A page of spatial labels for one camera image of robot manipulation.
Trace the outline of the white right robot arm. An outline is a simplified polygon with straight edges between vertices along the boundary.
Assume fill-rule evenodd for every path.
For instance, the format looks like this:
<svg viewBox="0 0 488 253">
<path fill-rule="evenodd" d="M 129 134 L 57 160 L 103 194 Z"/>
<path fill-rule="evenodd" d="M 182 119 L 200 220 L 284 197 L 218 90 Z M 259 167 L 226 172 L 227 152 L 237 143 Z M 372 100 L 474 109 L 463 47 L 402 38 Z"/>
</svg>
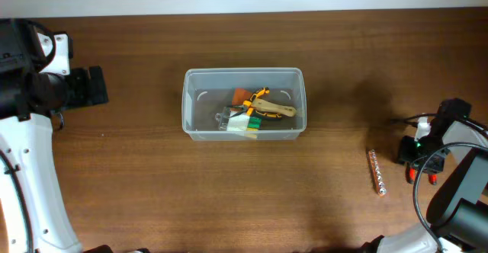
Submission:
<svg viewBox="0 0 488 253">
<path fill-rule="evenodd" d="M 406 167 L 413 186 L 413 207 L 419 224 L 397 235 L 380 235 L 360 247 L 361 252 L 430 253 L 487 250 L 487 128 L 470 118 L 471 105 L 459 98 L 444 100 L 433 114 L 403 119 L 415 127 L 404 136 L 396 161 Z M 431 199 L 426 212 L 419 206 L 419 183 L 427 174 L 436 184 L 445 159 L 456 168 Z"/>
</svg>

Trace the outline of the clear plastic container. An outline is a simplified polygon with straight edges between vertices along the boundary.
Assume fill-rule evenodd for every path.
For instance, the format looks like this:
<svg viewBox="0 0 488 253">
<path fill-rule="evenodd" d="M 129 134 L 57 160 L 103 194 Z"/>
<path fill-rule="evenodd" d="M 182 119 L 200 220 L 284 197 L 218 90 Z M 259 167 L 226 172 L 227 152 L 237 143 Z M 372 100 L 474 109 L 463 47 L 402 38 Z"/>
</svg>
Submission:
<svg viewBox="0 0 488 253">
<path fill-rule="evenodd" d="M 190 69 L 182 129 L 194 141 L 292 140 L 307 126 L 298 68 Z"/>
</svg>

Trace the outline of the orange black long-nose pliers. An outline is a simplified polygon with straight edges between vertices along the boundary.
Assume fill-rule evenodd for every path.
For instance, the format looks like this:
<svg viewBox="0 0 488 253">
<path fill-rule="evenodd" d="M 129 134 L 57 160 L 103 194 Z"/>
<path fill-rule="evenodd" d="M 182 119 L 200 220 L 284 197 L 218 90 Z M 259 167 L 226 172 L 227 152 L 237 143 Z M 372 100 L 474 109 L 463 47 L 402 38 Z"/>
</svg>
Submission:
<svg viewBox="0 0 488 253">
<path fill-rule="evenodd" d="M 257 100 L 269 93 L 270 89 L 268 87 L 259 88 L 254 92 L 247 91 L 243 88 L 237 88 L 234 91 L 232 103 L 228 107 L 237 110 L 238 115 L 247 114 L 262 120 L 281 120 L 283 118 L 282 114 L 264 111 L 256 106 Z"/>
</svg>

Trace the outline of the red handled cutting pliers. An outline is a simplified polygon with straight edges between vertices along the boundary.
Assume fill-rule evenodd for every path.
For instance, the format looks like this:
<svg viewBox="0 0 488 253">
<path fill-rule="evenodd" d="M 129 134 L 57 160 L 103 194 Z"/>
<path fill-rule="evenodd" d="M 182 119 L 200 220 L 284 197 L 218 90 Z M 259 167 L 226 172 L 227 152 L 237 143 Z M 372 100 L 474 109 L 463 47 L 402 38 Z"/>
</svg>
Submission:
<svg viewBox="0 0 488 253">
<path fill-rule="evenodd" d="M 416 178 L 416 172 L 419 169 L 419 165 L 412 165 L 411 163 L 406 164 L 406 180 L 408 183 L 413 184 Z M 427 165 L 423 173 L 426 173 L 429 178 L 429 183 L 431 185 L 436 185 L 438 183 L 438 171 L 436 171 L 431 165 Z"/>
</svg>

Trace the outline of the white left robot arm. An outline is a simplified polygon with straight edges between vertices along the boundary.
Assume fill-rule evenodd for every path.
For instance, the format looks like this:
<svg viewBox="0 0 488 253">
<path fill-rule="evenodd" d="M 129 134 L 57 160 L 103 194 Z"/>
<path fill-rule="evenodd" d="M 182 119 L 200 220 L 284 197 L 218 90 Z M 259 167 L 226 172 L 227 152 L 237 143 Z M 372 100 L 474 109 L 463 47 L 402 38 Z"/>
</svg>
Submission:
<svg viewBox="0 0 488 253">
<path fill-rule="evenodd" d="M 1 21 L 1 207 L 10 252 L 81 252 L 53 159 L 52 117 L 108 102 L 101 67 L 72 69 L 72 39 Z"/>
</svg>

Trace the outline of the clear box of coloured bits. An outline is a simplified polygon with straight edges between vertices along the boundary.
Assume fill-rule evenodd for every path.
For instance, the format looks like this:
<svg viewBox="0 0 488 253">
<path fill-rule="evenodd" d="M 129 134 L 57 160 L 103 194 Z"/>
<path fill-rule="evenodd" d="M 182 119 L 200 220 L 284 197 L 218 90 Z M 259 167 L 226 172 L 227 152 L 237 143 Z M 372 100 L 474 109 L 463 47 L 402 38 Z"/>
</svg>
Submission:
<svg viewBox="0 0 488 253">
<path fill-rule="evenodd" d="M 257 131 L 260 130 L 262 120 L 247 114 L 237 114 L 238 111 L 225 107 L 220 113 L 215 114 L 219 131 L 236 133 L 249 139 L 257 139 Z"/>
</svg>

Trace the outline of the orange scraper with wooden handle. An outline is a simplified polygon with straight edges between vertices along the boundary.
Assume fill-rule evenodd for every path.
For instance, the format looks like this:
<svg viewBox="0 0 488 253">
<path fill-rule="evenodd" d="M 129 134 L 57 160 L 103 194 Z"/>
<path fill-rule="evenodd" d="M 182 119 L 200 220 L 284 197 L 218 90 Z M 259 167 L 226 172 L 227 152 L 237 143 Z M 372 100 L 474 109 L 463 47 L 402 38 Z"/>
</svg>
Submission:
<svg viewBox="0 0 488 253">
<path fill-rule="evenodd" d="M 259 109 L 279 113 L 286 117 L 294 117 L 297 113 L 297 110 L 294 107 L 271 103 L 270 101 L 264 100 L 262 97 L 257 100 L 256 106 Z"/>
</svg>

